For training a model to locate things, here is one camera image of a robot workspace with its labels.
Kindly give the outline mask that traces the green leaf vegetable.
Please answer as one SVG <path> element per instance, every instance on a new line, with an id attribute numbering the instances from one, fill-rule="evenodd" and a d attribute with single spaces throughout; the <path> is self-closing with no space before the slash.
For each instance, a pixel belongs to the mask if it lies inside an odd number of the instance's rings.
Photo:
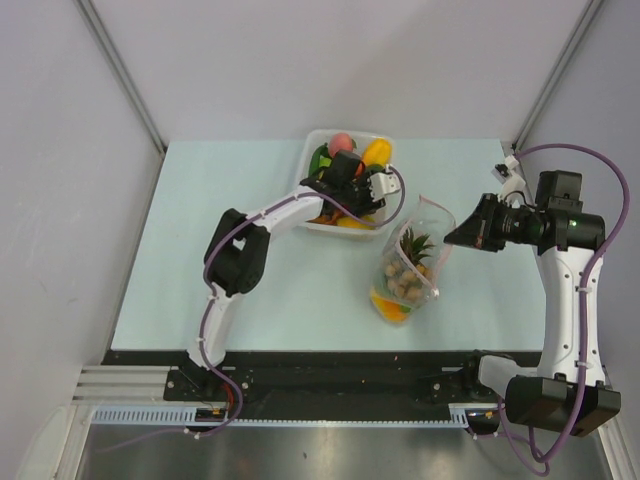
<path id="1" fill-rule="evenodd" d="M 308 175 L 314 175 L 319 169 L 329 167 L 331 163 L 332 158 L 329 155 L 328 144 L 321 144 L 315 149 L 311 156 Z"/>

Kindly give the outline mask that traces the orange pineapple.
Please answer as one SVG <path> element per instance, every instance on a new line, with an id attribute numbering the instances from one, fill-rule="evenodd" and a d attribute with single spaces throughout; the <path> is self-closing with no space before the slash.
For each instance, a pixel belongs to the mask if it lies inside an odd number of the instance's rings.
<path id="1" fill-rule="evenodd" d="M 408 270 L 412 265 L 416 270 L 424 272 L 426 265 L 423 260 L 431 257 L 435 244 L 429 234 L 416 234 L 412 227 L 408 227 L 400 239 L 400 247 L 407 259 L 403 268 Z"/>

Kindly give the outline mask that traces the clear zip top bag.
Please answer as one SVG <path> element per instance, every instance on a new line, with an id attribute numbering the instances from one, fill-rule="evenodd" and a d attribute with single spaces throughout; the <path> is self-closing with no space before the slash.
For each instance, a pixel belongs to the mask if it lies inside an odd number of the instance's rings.
<path id="1" fill-rule="evenodd" d="M 444 237 L 455 227 L 447 208 L 421 195 L 394 228 L 369 290 L 374 309 L 385 321 L 402 325 L 439 298 L 438 278 L 452 250 Z"/>

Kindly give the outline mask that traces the brown longan bunch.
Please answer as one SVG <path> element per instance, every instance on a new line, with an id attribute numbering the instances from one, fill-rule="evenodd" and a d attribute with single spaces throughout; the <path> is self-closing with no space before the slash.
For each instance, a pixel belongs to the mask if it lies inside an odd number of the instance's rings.
<path id="1" fill-rule="evenodd" d="M 406 265 L 394 260 L 387 263 L 383 271 L 386 289 L 396 300 L 417 304 L 423 299 L 424 284 Z"/>

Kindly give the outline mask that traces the yellow orange mango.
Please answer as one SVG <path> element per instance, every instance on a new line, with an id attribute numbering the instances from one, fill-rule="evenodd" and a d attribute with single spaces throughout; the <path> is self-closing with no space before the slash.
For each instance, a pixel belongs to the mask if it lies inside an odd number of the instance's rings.
<path id="1" fill-rule="evenodd" d="M 411 313 L 411 308 L 402 304 L 386 300 L 376 293 L 370 296 L 371 302 L 381 317 L 394 324 L 404 323 Z"/>

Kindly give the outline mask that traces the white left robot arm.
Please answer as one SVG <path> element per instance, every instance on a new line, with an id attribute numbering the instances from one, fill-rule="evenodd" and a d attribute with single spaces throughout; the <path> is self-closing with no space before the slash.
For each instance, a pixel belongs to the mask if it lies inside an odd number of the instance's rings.
<path id="1" fill-rule="evenodd" d="M 391 166 L 366 166 L 344 150 L 327 167 L 302 179 L 287 196 L 253 213 L 224 212 L 204 257 L 203 280 L 209 295 L 192 346 L 194 364 L 186 387 L 197 398 L 214 397 L 221 382 L 230 378 L 217 366 L 226 355 L 237 304 L 261 281 L 270 244 L 279 235 L 317 219 L 342 213 L 356 222 L 376 227 L 365 219 L 386 205 L 386 197 L 404 188 Z"/>

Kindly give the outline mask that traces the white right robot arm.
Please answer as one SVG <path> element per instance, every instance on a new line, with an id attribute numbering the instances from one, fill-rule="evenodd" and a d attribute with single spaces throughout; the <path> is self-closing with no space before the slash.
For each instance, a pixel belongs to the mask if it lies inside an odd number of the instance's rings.
<path id="1" fill-rule="evenodd" d="M 543 350 L 535 372 L 504 354 L 478 353 L 461 376 L 463 393 L 484 401 L 494 392 L 510 422 L 584 437 L 617 415 L 620 393 L 605 385 L 597 341 L 597 288 L 602 265 L 588 263 L 605 241 L 605 222 L 583 212 L 582 177 L 544 171 L 532 206 L 515 207 L 524 179 L 494 169 L 498 194 L 482 195 L 473 213 L 446 235 L 449 245 L 498 252 L 507 243 L 535 247 L 546 295 Z"/>

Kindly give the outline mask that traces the white plastic fruit tray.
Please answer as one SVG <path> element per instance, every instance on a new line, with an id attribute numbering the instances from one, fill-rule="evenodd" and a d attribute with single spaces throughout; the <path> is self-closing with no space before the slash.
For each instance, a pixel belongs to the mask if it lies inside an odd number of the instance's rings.
<path id="1" fill-rule="evenodd" d="M 345 207 L 353 220 L 325 200 L 318 217 L 303 227 L 314 233 L 369 241 L 384 231 L 393 214 L 380 193 L 382 184 L 400 189 L 389 170 L 396 146 L 384 135 L 336 129 L 316 129 L 307 135 L 295 174 L 296 185 L 310 186 Z"/>

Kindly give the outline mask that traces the yellow bell pepper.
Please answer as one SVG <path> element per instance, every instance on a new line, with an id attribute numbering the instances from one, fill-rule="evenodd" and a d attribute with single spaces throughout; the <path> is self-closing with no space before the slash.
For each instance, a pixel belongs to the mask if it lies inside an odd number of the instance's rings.
<path id="1" fill-rule="evenodd" d="M 376 138 L 364 150 L 362 162 L 366 167 L 378 165 L 386 166 L 392 156 L 392 145 L 384 138 Z"/>

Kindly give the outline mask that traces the pink peach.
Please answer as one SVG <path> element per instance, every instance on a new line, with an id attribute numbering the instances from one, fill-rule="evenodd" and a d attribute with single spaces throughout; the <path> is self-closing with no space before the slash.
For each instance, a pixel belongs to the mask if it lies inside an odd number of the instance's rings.
<path id="1" fill-rule="evenodd" d="M 341 150 L 352 151 L 353 149 L 353 139 L 345 132 L 336 133 L 328 143 L 328 151 L 331 156 L 334 156 Z"/>

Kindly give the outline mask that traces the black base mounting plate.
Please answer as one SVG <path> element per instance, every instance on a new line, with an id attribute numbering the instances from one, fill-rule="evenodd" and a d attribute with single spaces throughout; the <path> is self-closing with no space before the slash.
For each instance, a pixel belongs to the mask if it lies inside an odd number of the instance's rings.
<path id="1" fill-rule="evenodd" d="M 249 352 L 226 354 L 218 375 L 179 350 L 109 350 L 104 366 L 167 367 L 164 397 L 212 400 L 231 394 L 230 382 L 255 403 L 271 392 L 397 395 L 431 405 L 494 399 L 476 374 L 483 350 L 417 352 Z"/>

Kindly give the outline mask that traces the aluminium frame rail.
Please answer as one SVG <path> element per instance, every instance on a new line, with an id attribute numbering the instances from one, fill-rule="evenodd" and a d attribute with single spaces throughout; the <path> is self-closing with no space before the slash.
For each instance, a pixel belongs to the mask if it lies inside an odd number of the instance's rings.
<path id="1" fill-rule="evenodd" d="M 73 401 L 86 405 L 163 403 L 168 366 L 85 366 Z"/>

